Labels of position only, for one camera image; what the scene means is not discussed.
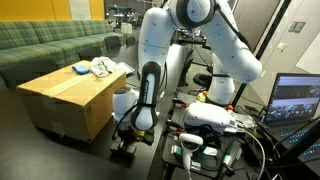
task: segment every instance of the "cardboard box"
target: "cardboard box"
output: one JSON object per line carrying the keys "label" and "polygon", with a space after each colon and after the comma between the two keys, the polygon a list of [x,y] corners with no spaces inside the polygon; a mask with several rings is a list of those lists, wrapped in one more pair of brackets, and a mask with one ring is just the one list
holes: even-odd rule
{"label": "cardboard box", "polygon": [[[91,62],[76,64],[91,67]],[[71,66],[17,87],[34,126],[91,142],[111,118],[112,96],[126,85],[125,71],[103,78],[78,75]]]}

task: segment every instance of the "black stand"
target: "black stand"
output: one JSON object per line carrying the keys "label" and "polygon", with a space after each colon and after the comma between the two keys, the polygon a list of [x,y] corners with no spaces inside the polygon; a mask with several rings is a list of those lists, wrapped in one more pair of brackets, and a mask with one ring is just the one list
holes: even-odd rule
{"label": "black stand", "polygon": [[318,122],[290,149],[288,149],[274,165],[288,165],[293,163],[297,157],[312,146],[316,141],[320,139],[320,121]]}

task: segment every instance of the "couch cushion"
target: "couch cushion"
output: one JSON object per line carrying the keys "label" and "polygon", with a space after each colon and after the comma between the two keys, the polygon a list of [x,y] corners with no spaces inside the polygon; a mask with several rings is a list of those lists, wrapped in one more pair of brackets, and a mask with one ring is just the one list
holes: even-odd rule
{"label": "couch cushion", "polygon": [[81,21],[86,36],[109,32],[106,20],[83,20]]}
{"label": "couch cushion", "polygon": [[0,22],[0,49],[40,44],[30,22]]}
{"label": "couch cushion", "polygon": [[33,21],[31,23],[41,43],[85,36],[80,21]]}
{"label": "couch cushion", "polygon": [[79,37],[46,43],[46,45],[63,49],[66,65],[73,64],[80,60],[79,50],[85,47],[104,47],[100,39],[89,37]]}
{"label": "couch cushion", "polygon": [[0,67],[42,57],[49,57],[53,59],[59,67],[65,66],[62,49],[43,44],[36,44],[0,50]]}

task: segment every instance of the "computer screen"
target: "computer screen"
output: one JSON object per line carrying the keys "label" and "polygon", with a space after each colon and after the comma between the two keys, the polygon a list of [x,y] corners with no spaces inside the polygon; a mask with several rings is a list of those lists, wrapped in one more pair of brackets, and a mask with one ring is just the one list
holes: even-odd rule
{"label": "computer screen", "polygon": [[320,74],[278,73],[265,122],[302,120],[315,115],[320,100]]}

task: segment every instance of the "blue object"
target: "blue object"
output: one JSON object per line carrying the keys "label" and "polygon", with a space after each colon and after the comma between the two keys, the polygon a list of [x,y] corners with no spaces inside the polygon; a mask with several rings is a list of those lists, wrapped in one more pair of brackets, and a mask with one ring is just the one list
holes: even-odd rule
{"label": "blue object", "polygon": [[90,69],[88,69],[87,67],[85,67],[82,64],[74,65],[74,66],[72,66],[72,69],[75,70],[80,75],[88,74],[90,72]]}

